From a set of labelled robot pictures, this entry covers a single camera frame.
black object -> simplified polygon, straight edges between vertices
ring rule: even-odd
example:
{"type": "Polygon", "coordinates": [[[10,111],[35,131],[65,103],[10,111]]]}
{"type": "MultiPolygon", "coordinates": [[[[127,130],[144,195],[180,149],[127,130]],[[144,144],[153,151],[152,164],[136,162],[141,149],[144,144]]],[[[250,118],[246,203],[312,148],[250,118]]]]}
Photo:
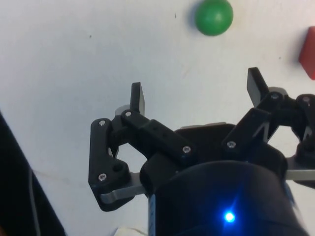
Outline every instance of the black object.
{"type": "Polygon", "coordinates": [[[1,113],[0,179],[0,227],[8,236],[36,236],[38,232],[42,236],[65,236],[63,226],[1,113]]]}
{"type": "MultiPolygon", "coordinates": [[[[100,208],[115,210],[145,193],[152,236],[306,236],[284,188],[287,159],[267,143],[280,125],[290,126],[300,141],[290,161],[315,168],[315,96],[294,100],[270,90],[258,68],[249,69],[247,89],[254,108],[237,125],[171,131],[144,117],[141,85],[132,84],[129,109],[91,125],[89,184],[100,208]],[[116,158],[125,143],[147,158],[140,186],[116,158]],[[238,214],[230,225],[227,209],[238,214]]],[[[315,176],[292,171],[298,183],[315,186],[315,176]]]]}

black cylindrical body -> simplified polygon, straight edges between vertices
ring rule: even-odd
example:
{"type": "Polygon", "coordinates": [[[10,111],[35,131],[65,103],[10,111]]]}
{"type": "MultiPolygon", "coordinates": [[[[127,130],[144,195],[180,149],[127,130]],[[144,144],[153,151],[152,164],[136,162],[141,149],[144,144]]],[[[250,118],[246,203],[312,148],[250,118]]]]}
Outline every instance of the black cylindrical body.
{"type": "Polygon", "coordinates": [[[307,236],[283,182],[236,161],[190,167],[149,197],[149,236],[307,236]],[[234,215],[229,222],[227,212],[234,215]]]}

red block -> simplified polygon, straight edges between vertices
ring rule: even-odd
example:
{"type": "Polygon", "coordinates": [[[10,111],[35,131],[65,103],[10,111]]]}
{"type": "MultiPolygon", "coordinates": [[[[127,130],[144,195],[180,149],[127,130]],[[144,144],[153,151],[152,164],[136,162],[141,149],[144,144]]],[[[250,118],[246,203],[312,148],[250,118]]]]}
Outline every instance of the red block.
{"type": "Polygon", "coordinates": [[[315,80],[315,26],[309,28],[299,61],[308,76],[315,80]]]}

blue led light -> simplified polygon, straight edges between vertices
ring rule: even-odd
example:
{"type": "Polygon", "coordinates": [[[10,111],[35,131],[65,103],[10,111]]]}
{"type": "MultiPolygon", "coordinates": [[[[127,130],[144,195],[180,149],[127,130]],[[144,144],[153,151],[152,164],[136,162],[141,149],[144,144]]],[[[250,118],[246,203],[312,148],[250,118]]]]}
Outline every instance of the blue led light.
{"type": "Polygon", "coordinates": [[[232,223],[235,220],[235,216],[232,212],[229,211],[224,215],[224,219],[226,222],[232,223]]]}

white table surface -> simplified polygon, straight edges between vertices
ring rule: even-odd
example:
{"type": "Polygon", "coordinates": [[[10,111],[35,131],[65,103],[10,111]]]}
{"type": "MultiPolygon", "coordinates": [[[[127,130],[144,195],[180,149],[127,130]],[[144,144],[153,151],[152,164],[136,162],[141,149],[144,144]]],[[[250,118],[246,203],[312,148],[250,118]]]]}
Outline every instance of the white table surface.
{"type": "MultiPolygon", "coordinates": [[[[315,93],[297,62],[315,1],[230,2],[230,29],[206,37],[192,25],[198,0],[1,1],[0,110],[69,236],[146,227],[144,196],[102,212],[87,179],[90,124],[113,118],[132,82],[142,82],[146,116],[172,129],[237,123],[252,107],[248,67],[293,98],[315,93]]],[[[290,156],[297,139],[281,129],[272,144],[290,156]]],[[[120,157],[132,171],[145,161],[129,147],[120,157]]],[[[315,235],[315,190],[291,186],[315,235]]]]}

